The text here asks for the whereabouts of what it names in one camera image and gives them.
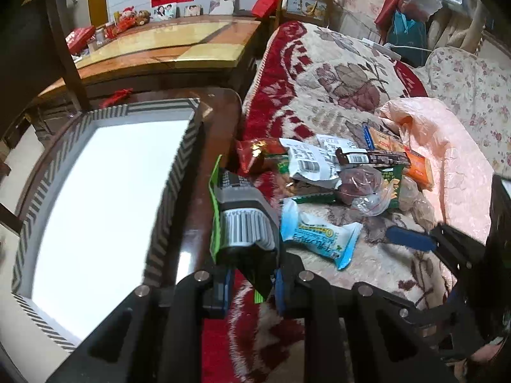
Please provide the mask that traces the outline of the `blue cracker pack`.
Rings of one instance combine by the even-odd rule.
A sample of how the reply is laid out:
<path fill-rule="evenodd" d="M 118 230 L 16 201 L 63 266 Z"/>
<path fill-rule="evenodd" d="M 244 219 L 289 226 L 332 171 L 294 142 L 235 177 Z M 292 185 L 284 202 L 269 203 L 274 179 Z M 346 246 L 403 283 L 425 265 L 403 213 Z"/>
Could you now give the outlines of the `blue cracker pack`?
<path fill-rule="evenodd" d="M 385 134 L 367 124 L 363 125 L 363 133 L 369 150 L 405 152 L 405 146 L 399 139 Z"/>

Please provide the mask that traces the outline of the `plush toy figures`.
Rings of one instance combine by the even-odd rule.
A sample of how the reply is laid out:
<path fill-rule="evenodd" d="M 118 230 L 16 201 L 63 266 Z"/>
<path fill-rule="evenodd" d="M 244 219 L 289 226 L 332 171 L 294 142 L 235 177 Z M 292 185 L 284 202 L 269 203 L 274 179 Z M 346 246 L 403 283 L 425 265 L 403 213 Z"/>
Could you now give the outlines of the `plush toy figures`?
<path fill-rule="evenodd" d="M 133 6 L 126 7 L 121 12 L 116 12 L 115 25 L 119 32 L 126 31 L 135 26 L 143 26 L 151 20 L 149 11 L 136 11 Z"/>

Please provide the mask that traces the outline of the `orange cracker pack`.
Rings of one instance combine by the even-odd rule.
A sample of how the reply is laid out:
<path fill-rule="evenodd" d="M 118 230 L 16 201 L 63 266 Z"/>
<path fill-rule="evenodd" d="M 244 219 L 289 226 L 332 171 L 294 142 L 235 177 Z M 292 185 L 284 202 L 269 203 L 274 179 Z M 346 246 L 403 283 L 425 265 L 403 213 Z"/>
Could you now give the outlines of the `orange cracker pack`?
<path fill-rule="evenodd" d="M 421 189 L 432 190 L 434 177 L 428 158 L 410 149 L 404 153 L 410 161 L 410 165 L 404 169 L 404 174 L 414 180 Z"/>

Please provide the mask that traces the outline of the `clear bag of plums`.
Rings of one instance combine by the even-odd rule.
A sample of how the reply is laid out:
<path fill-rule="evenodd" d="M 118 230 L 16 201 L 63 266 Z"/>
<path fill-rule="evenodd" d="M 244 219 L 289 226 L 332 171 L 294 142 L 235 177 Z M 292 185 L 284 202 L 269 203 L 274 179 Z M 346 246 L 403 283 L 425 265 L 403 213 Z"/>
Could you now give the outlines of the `clear bag of plums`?
<path fill-rule="evenodd" d="M 337 197 L 365 216 L 378 216 L 390 206 L 392 185 L 370 166 L 344 169 L 339 173 Z"/>

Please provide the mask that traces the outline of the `white barcode snack packet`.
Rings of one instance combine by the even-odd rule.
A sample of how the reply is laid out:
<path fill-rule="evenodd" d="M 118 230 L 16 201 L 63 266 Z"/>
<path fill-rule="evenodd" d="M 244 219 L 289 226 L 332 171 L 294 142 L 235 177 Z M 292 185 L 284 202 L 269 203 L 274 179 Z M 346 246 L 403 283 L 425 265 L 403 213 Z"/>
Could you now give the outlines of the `white barcode snack packet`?
<path fill-rule="evenodd" d="M 352 140 L 329 135 L 316 136 L 320 146 L 293 139 L 280 138 L 279 142 L 287 150 L 288 174 L 291 178 L 324 189 L 337 189 L 341 185 L 339 173 L 341 165 L 335 155 L 338 148 L 348 153 L 363 153 Z"/>

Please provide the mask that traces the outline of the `red tassel ornament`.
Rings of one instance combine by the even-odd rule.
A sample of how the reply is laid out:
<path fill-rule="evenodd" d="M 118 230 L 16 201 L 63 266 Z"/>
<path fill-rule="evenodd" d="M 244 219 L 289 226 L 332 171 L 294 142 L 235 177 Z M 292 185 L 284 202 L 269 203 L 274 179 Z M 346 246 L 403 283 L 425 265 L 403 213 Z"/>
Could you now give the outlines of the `red tassel ornament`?
<path fill-rule="evenodd" d="M 115 91 L 110 97 L 106 98 L 100 103 L 100 108 L 105 109 L 111 106 L 119 105 L 121 101 L 128 99 L 132 93 L 132 88 L 125 88 Z"/>

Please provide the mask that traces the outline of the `red foil snack packet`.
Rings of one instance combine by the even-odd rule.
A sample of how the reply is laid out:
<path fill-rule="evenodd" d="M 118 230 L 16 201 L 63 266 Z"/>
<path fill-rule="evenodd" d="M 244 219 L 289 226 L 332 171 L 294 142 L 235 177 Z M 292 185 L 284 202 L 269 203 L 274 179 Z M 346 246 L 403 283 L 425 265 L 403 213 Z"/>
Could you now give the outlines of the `red foil snack packet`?
<path fill-rule="evenodd" d="M 273 169 L 287 157 L 287 149 L 279 139 L 236 140 L 239 173 L 244 176 L 258 175 Z"/>

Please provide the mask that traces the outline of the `wooden shelf rack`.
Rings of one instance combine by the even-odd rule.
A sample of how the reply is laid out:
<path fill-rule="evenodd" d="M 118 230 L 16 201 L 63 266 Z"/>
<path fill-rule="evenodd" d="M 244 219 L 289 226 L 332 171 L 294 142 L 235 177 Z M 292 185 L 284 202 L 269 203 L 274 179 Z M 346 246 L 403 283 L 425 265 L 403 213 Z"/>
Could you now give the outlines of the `wooden shelf rack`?
<path fill-rule="evenodd" d="M 296 20 L 327 28 L 330 23 L 334 0 L 278 0 L 274 29 L 283 23 Z"/>

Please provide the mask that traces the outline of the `dark brown chocolate bar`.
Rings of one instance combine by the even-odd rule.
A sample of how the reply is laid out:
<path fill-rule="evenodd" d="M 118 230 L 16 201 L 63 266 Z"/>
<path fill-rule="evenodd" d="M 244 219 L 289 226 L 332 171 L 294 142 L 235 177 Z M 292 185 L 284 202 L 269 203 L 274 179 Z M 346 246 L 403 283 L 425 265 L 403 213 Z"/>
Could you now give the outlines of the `dark brown chocolate bar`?
<path fill-rule="evenodd" d="M 389 152 L 383 150 L 363 150 L 343 152 L 341 148 L 335 151 L 335 155 L 342 166 L 347 165 L 371 165 L 377 168 L 394 166 L 410 167 L 410 159 L 404 152 Z"/>

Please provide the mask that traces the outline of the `dark wooden chair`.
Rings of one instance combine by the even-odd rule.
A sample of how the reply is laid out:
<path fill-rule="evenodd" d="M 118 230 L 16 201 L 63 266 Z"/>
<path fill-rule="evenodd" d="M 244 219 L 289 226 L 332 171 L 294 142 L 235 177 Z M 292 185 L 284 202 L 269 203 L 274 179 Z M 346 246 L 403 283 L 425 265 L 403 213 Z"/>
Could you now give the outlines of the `dark wooden chair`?
<path fill-rule="evenodd" d="M 208 257 L 207 181 L 240 113 L 235 91 L 205 87 L 68 121 L 23 187 L 11 291 L 116 276 L 161 287 L 196 271 Z"/>

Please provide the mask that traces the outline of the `green cracker snack packet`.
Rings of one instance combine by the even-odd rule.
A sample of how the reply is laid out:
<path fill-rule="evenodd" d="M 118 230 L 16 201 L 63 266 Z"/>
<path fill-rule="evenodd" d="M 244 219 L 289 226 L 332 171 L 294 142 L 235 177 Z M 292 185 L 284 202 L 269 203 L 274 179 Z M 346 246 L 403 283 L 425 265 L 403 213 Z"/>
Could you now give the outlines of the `green cracker snack packet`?
<path fill-rule="evenodd" d="M 400 183 L 403 176 L 404 166 L 394 166 L 391 168 L 377 169 L 381 172 L 383 178 L 387 180 L 393 188 L 392 200 L 387 209 L 398 208 L 398 195 Z M 336 195 L 336 189 L 324 189 L 322 187 L 309 185 L 307 183 L 297 189 L 290 197 L 298 203 L 336 203 L 344 204 Z"/>

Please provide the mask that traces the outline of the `clear bag of brown snacks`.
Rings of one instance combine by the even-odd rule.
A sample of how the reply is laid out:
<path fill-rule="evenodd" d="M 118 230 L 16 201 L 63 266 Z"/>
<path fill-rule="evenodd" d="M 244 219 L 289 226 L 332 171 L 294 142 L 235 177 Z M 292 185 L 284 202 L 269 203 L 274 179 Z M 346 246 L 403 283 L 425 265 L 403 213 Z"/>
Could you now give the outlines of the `clear bag of brown snacks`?
<path fill-rule="evenodd" d="M 437 224 L 432 204 L 419 190 L 416 182 L 406 175 L 401 179 L 398 206 L 402 212 L 410 212 L 416 224 L 426 232 Z"/>

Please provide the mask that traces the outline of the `pink plastic bag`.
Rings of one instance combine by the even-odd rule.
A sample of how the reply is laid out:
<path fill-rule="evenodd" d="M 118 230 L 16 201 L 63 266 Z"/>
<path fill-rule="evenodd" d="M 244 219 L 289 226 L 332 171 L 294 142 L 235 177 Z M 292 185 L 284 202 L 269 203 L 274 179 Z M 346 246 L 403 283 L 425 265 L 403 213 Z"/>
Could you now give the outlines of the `pink plastic bag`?
<path fill-rule="evenodd" d="M 484 243 L 494 171 L 454 113 L 441 100 L 417 97 L 389 100 L 377 115 L 430 161 L 434 185 L 424 195 L 436 220 Z"/>

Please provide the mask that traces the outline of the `blue milk sachima packet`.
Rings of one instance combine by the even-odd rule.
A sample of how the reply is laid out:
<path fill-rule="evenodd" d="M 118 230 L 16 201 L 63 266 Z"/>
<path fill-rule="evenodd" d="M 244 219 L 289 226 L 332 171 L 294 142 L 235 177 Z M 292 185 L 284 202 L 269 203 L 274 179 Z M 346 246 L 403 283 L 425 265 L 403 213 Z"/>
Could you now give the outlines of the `blue milk sachima packet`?
<path fill-rule="evenodd" d="M 331 259 L 338 271 L 347 268 L 363 225 L 359 222 L 336 226 L 299 209 L 293 199 L 284 201 L 281 210 L 281 238 L 303 245 L 321 257 Z"/>

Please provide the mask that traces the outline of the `grey green snack packet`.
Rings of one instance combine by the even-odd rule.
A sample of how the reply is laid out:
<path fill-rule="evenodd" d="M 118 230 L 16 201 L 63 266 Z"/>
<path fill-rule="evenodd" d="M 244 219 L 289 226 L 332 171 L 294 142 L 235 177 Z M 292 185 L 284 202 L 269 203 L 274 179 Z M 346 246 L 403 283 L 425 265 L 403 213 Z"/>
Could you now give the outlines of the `grey green snack packet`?
<path fill-rule="evenodd" d="M 255 290 L 255 302 L 268 299 L 281 259 L 277 212 L 250 180 L 215 162 L 208 184 L 213 209 L 210 256 L 217 266 L 238 270 Z"/>

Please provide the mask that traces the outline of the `framed wedding photo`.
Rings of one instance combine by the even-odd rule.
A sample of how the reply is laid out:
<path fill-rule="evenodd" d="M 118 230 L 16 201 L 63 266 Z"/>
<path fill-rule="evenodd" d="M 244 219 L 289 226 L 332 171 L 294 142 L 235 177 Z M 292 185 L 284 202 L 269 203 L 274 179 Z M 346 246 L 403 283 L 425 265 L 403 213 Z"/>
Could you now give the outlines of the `framed wedding photo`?
<path fill-rule="evenodd" d="M 236 0 L 210 0 L 211 16 L 231 16 L 236 8 Z"/>

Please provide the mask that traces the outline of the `chevron patterned white tray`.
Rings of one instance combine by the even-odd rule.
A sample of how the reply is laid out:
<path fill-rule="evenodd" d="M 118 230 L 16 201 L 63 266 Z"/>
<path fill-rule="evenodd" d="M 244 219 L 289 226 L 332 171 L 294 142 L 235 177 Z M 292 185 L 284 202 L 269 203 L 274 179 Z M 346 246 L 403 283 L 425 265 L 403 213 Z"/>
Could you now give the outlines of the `chevron patterned white tray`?
<path fill-rule="evenodd" d="M 38 171 L 11 289 L 60 349 L 74 351 L 132 289 L 158 284 L 199 105 L 174 98 L 88 112 Z"/>

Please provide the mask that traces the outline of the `red floral blanket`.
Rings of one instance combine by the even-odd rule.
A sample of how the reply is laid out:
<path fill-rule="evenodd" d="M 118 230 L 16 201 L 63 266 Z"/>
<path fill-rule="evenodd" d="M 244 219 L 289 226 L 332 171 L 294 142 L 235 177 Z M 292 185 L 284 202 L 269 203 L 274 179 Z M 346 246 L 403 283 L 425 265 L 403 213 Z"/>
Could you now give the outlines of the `red floral blanket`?
<path fill-rule="evenodd" d="M 309 23 L 281 25 L 269 38 L 242 105 L 240 138 L 296 139 L 317 144 L 320 134 L 361 143 L 360 124 L 382 128 L 376 110 L 404 98 L 407 87 L 394 64 L 362 41 Z M 365 217 L 341 204 L 305 203 L 305 212 L 343 226 L 362 225 L 347 268 L 296 245 L 304 266 L 331 284 L 363 281 L 405 298 L 420 309 L 440 305 L 452 288 L 450 275 L 431 255 L 388 243 L 387 227 L 414 228 L 411 215 L 389 210 Z M 278 315 L 273 300 L 255 301 L 252 285 L 236 275 L 227 317 L 204 326 L 207 382 L 299 382 L 304 328 Z"/>

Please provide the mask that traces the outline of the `red gift bag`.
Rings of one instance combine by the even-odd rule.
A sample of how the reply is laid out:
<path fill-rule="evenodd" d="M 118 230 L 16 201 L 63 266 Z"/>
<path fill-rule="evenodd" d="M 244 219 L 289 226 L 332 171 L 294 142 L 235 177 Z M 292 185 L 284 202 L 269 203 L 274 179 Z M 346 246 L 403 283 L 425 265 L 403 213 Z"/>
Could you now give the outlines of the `red gift bag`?
<path fill-rule="evenodd" d="M 278 0 L 257 0 L 251 10 L 251 14 L 259 19 L 266 19 L 276 11 Z"/>

